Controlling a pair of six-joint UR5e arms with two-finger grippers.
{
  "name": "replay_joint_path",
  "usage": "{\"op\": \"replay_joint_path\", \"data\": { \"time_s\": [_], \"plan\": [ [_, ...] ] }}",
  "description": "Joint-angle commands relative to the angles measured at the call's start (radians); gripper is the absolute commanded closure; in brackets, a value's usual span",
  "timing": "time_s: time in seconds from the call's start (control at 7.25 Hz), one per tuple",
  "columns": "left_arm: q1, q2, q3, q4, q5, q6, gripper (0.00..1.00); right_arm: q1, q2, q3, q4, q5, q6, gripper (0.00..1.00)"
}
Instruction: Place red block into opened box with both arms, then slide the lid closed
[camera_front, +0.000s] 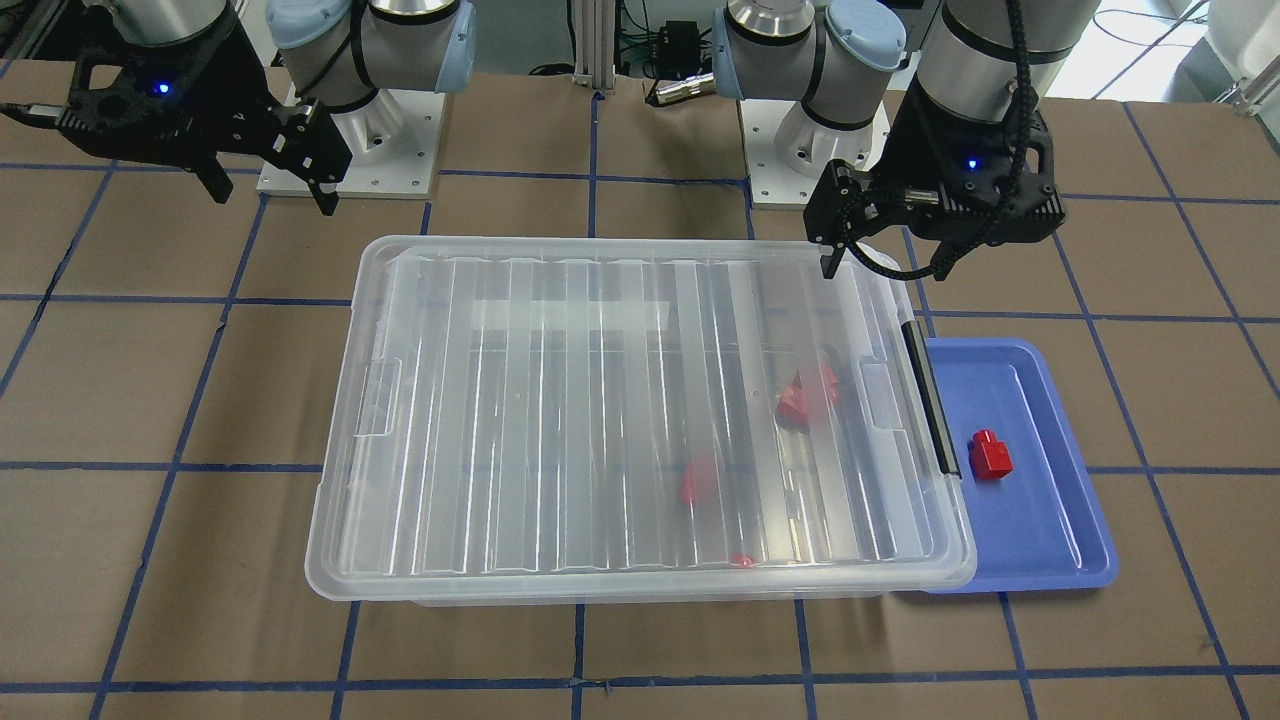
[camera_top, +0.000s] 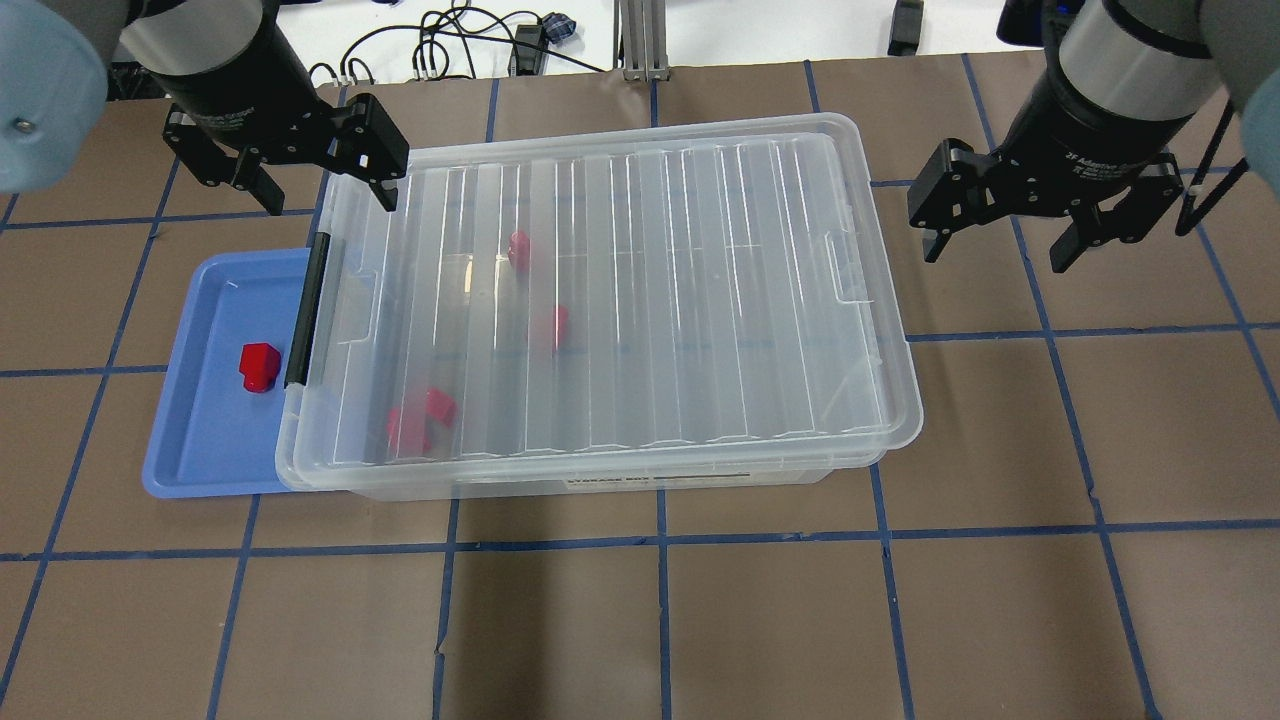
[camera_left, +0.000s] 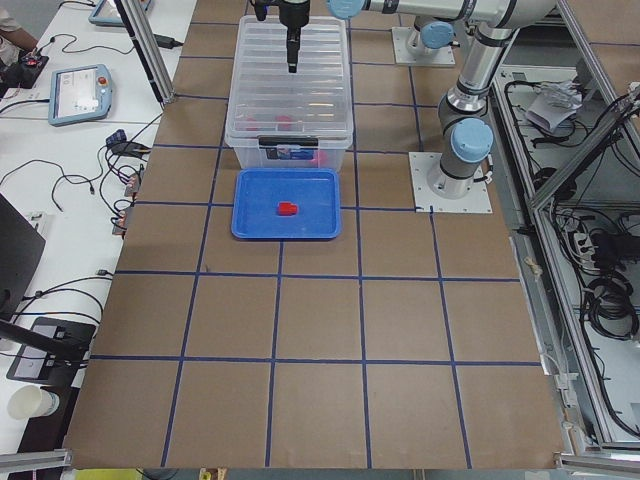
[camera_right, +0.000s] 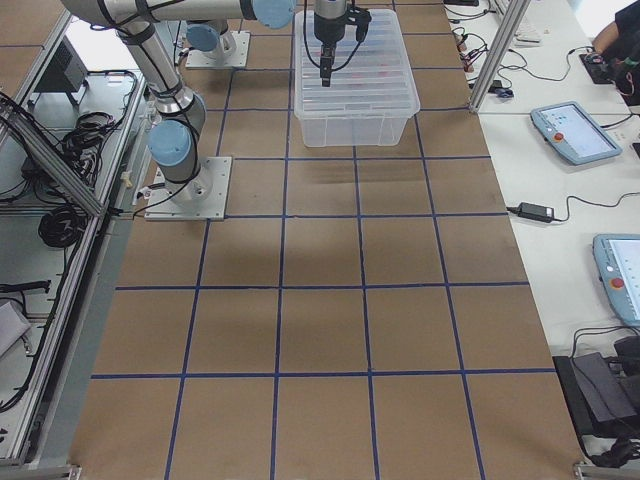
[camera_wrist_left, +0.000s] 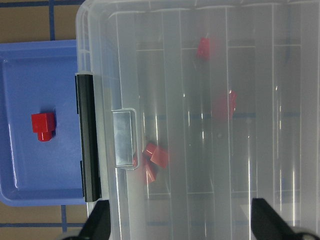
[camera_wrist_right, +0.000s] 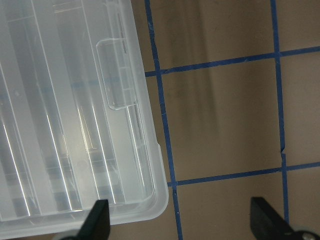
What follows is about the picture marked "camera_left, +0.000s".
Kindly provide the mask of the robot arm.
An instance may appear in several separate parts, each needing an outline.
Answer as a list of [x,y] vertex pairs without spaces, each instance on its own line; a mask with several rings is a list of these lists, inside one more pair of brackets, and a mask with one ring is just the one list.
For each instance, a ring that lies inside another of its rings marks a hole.
[[408,50],[415,55],[427,55],[448,47],[454,40],[451,22],[429,16],[416,16],[413,31],[406,42]]
[[478,117],[498,67],[514,35],[544,18],[553,1],[328,1],[331,15],[347,20],[362,11],[411,14],[449,21],[474,21],[477,26],[456,84],[440,101],[438,116],[445,148],[439,163],[426,175],[436,195],[464,197],[474,175],[489,155],[494,135]]

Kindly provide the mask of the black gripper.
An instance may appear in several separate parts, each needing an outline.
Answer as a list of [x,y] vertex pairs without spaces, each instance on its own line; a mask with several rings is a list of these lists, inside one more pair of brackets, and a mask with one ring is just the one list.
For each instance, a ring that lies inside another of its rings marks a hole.
[[299,62],[301,29],[307,25],[307,0],[281,0],[279,20],[286,26],[286,50],[289,73],[296,73]]

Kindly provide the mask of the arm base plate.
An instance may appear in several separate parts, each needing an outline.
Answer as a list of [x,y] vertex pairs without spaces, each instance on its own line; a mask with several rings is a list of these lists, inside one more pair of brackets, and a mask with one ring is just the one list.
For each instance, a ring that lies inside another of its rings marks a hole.
[[410,152],[415,210],[422,213],[492,214],[488,193],[491,173],[478,165],[474,176],[457,180],[440,165],[439,152]]
[[404,66],[453,68],[455,56],[450,46],[439,49],[426,47],[413,27],[391,29],[395,63]]

